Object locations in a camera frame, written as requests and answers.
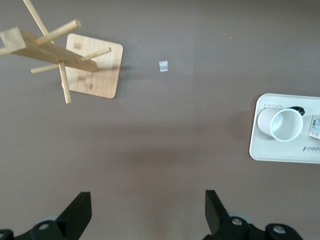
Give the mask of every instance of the black object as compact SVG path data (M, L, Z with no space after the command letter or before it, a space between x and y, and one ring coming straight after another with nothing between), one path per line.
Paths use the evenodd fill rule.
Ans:
M301 106L292 106L292 107L289 107L289 108L298 111L301 114L301 116L303 116L306 113L304 108L301 107Z
M240 217L229 216L214 190L205 191L205 218L211 235L203 240L302 240L284 224L271 223L263 231Z
M78 240L91 216L90 192L81 192L55 221L40 222L19 236L9 229L0 230L0 240Z

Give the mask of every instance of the wooden mug tree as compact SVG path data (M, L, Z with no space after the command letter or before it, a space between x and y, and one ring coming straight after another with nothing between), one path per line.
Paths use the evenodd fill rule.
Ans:
M123 47L120 44L77 34L69 34L66 48L53 40L79 27L73 20L48 32L31 0L23 0L43 33L37 37L19 28L0 32L4 47L0 55L17 54L52 63L31 69L33 74L52 69L60 70L65 103L71 103L70 90L104 98L114 98L120 74Z

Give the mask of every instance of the white mug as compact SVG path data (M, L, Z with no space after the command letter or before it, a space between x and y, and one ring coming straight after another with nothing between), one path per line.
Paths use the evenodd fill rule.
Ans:
M301 133L304 125L302 107L269 107L262 110L257 119L258 128L280 142L288 142Z

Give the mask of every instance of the wooden dowel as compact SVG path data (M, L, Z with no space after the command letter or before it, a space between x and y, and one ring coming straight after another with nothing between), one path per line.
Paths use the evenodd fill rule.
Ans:
M63 25L61 27L59 27L58 29L49 32L48 34L39 37L38 39L35 40L36 44L38 46L42 46L48 42L50 42L51 40L57 39L65 34L68 34L70 32L72 32L73 30L76 30L78 28L81 27L81 23L75 19L69 23L67 23L66 25Z
M5 47L0 48L0 56L2 55L7 55L10 52L8 52L8 50Z
M39 26L41 32L43 35L47 35L49 32L46 28L46 26L44 25L44 23L42 22L40 16L38 15L35 7L33 6L31 0L23 0L24 4L26 5L26 7L28 8L29 12L31 13L33 19L35 20L36 24Z
M31 73L38 74L38 73L42 73L45 71L58 69L58 68L59 68L58 64L51 64L51 65L47 65L47 66L40 66L40 67L36 67L36 68L31 68L30 70L31 70Z
M89 54L89 55L87 55L87 56L84 56L84 57L80 58L80 60L81 60L82 62L88 61L88 60L90 60L90 59L93 59L93 58L95 58L95 57L101 56L101 55L103 55L103 54L110 53L111 51L112 51L111 48L110 48L110 47L107 47L107 48L102 49L102 50L100 50L100 51L96 51L96 52L94 52L94 53L92 53L92 54Z
M63 61L59 62L58 65L59 65L59 70L60 70L60 75L61 75L65 103L70 104L71 97L70 97L69 83L68 83L67 73L66 73L66 66Z

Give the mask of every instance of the white plate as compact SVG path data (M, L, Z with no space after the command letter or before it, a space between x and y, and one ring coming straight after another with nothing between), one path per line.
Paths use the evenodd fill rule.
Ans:
M265 108L303 107L305 114L300 135L280 142L261 132L257 117ZM320 114L320 97L266 93L256 102L249 153L254 160L320 164L320 140L309 136L312 115Z

